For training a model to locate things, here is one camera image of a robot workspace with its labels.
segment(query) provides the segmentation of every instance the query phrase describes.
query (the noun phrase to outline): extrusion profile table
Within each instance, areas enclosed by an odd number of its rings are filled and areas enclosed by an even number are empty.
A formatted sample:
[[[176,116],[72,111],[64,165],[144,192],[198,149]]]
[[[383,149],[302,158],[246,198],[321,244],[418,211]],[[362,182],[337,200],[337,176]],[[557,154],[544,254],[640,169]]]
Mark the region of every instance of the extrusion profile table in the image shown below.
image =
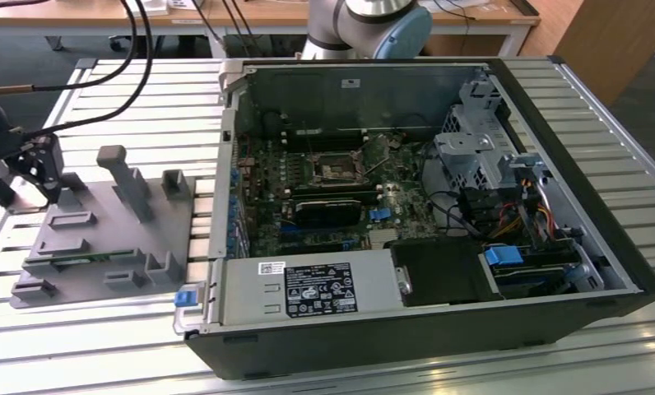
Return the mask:
[[[134,62],[105,85],[61,94],[47,124],[116,108],[143,70],[143,61]],[[655,162],[564,64],[545,58],[505,62],[655,268]],[[79,68],[69,83],[95,79],[119,63]],[[111,121],[60,133],[65,170],[83,181],[109,177],[95,161],[107,144],[127,147],[127,162],[146,177],[175,168],[200,178],[188,281],[200,281],[207,270],[218,70],[212,59],[155,61],[132,108]],[[521,140],[533,151],[524,135]],[[593,323],[550,346],[222,381],[171,329],[172,294],[9,307],[9,288],[43,216],[0,210],[0,393],[655,393],[655,304]]]

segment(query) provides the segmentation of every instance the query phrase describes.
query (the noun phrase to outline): power supply label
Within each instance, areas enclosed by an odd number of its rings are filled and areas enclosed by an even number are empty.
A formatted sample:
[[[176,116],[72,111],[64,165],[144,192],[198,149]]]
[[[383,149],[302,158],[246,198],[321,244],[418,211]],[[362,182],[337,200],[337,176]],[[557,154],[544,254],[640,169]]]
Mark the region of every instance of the power supply label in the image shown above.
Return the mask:
[[[290,318],[354,313],[357,295],[349,263],[286,267],[286,314]]]

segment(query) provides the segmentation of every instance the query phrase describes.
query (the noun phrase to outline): motherboard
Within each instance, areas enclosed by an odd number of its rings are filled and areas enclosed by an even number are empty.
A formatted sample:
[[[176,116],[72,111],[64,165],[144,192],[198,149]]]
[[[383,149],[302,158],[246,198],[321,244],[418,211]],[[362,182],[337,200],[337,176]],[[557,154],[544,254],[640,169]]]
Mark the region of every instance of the motherboard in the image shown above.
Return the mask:
[[[435,235],[423,145],[397,129],[239,139],[250,256],[382,249]]]

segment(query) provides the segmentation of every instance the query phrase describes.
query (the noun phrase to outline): yellow wire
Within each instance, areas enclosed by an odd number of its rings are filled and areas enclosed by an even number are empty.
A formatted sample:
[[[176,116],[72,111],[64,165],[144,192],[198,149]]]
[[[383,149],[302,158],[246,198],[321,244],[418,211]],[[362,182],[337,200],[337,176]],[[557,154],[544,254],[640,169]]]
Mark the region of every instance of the yellow wire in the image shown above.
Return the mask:
[[[510,232],[521,223],[521,217],[517,217],[513,222],[510,222],[493,236],[495,239],[499,235],[503,235],[506,232]]]

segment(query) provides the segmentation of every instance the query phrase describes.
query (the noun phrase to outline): barcode sticker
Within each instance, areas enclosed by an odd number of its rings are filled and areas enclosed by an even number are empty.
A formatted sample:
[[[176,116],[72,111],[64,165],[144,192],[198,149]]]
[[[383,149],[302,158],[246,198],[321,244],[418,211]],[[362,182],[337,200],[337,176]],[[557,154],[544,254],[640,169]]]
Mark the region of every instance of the barcode sticker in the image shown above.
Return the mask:
[[[259,262],[259,276],[283,274],[284,262]]]

